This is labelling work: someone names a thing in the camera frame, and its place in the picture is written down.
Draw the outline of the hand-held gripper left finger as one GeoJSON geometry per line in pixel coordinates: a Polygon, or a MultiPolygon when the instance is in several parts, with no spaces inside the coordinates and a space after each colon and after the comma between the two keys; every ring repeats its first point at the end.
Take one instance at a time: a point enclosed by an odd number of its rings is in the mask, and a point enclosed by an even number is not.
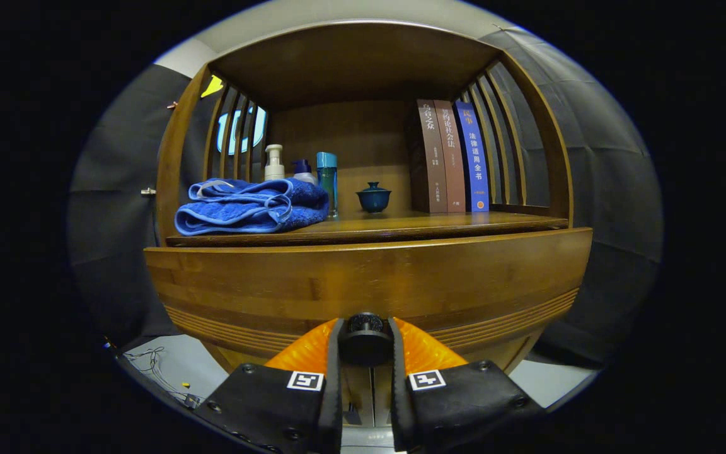
{"type": "Polygon", "coordinates": [[[236,453],[339,452],[343,325],[334,318],[265,364],[239,365],[196,416],[234,443],[236,453]]]}

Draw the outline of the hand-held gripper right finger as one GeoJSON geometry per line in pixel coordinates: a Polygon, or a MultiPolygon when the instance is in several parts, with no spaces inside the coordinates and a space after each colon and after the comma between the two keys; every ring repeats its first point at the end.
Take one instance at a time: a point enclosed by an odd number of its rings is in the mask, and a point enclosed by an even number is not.
{"type": "Polygon", "coordinates": [[[469,361],[391,317],[391,426],[397,451],[497,453],[546,410],[492,360],[469,361]]]}

